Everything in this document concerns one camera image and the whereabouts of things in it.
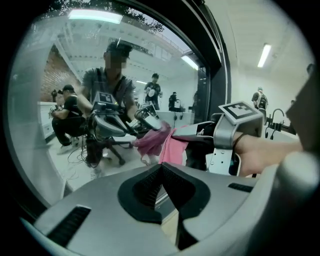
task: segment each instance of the fluorescent light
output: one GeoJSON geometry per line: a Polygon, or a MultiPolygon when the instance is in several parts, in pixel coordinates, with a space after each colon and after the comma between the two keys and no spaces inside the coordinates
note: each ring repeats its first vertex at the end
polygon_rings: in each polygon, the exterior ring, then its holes
{"type": "Polygon", "coordinates": [[[95,20],[102,22],[111,22],[115,24],[120,24],[123,16],[107,12],[101,10],[81,10],[81,9],[73,9],[69,15],[70,20],[95,20]]]}
{"type": "Polygon", "coordinates": [[[198,70],[198,65],[194,63],[194,61],[190,59],[188,56],[182,56],[181,59],[188,63],[193,69],[198,70]]]}
{"type": "Polygon", "coordinates": [[[265,44],[264,47],[263,47],[263,51],[262,51],[262,54],[261,54],[260,61],[258,63],[258,68],[262,68],[264,66],[270,50],[271,50],[271,45],[270,44],[265,44]]]}
{"type": "Polygon", "coordinates": [[[137,83],[140,83],[140,84],[144,84],[144,85],[147,84],[147,82],[142,82],[142,81],[139,81],[139,80],[137,80],[136,82],[137,82],[137,83]]]}

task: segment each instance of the pink towel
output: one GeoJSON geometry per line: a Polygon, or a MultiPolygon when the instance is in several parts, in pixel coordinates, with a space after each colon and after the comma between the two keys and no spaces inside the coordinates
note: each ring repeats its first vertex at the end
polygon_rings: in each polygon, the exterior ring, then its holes
{"type": "Polygon", "coordinates": [[[141,159],[144,155],[160,155],[162,144],[171,130],[171,126],[167,122],[162,121],[161,124],[162,128],[160,130],[149,130],[143,138],[132,142],[132,145],[138,148],[137,150],[141,155],[141,159]]]}
{"type": "Polygon", "coordinates": [[[173,164],[182,164],[182,154],[186,150],[188,146],[188,142],[179,141],[174,138],[171,138],[171,135],[174,133],[174,131],[177,128],[173,129],[173,131],[170,132],[169,136],[166,138],[160,158],[159,158],[159,164],[162,162],[168,162],[173,164]]]}

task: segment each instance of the white wall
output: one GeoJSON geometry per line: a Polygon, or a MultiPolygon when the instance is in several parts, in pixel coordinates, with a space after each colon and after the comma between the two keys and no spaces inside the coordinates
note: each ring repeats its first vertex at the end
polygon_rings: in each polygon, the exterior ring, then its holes
{"type": "MultiPolygon", "coordinates": [[[[253,104],[251,99],[258,87],[268,98],[269,107],[267,116],[272,115],[275,109],[282,109],[284,113],[289,109],[291,100],[295,100],[299,91],[307,81],[307,77],[292,77],[270,75],[263,71],[249,71],[237,66],[231,66],[232,91],[231,101],[245,101],[253,104]]],[[[282,114],[277,111],[274,115],[275,122],[283,120],[282,114]]],[[[285,117],[284,124],[290,125],[290,120],[285,117]]]]}

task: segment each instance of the black t-shirt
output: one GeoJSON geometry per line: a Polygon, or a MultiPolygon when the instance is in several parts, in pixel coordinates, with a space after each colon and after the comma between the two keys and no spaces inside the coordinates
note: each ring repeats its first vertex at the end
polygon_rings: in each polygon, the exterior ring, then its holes
{"type": "Polygon", "coordinates": [[[169,98],[169,106],[175,107],[176,100],[177,100],[177,96],[172,94],[169,98]]]}
{"type": "Polygon", "coordinates": [[[153,82],[148,82],[145,87],[144,87],[144,90],[146,90],[147,88],[150,88],[150,90],[154,90],[154,95],[152,97],[150,97],[149,95],[147,95],[145,97],[145,101],[146,102],[152,102],[153,105],[158,105],[158,96],[159,96],[159,93],[161,92],[161,87],[159,84],[154,84],[153,82]]]}
{"type": "Polygon", "coordinates": [[[259,92],[255,92],[252,96],[252,102],[256,102],[259,99],[259,92]]]}
{"type": "Polygon", "coordinates": [[[76,118],[82,116],[82,112],[78,108],[76,95],[72,95],[66,99],[63,109],[69,110],[69,114],[66,118],[76,118]]]}

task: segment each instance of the cap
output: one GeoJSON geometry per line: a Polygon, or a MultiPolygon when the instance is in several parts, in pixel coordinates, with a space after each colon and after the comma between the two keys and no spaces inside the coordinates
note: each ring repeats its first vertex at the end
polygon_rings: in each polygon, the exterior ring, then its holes
{"type": "Polygon", "coordinates": [[[123,40],[116,40],[111,42],[106,48],[106,52],[118,54],[122,57],[129,57],[129,53],[132,51],[132,46],[129,42],[123,40]]]}
{"type": "Polygon", "coordinates": [[[58,94],[64,94],[64,91],[74,91],[75,88],[71,84],[66,84],[62,89],[58,90],[58,94]]]}

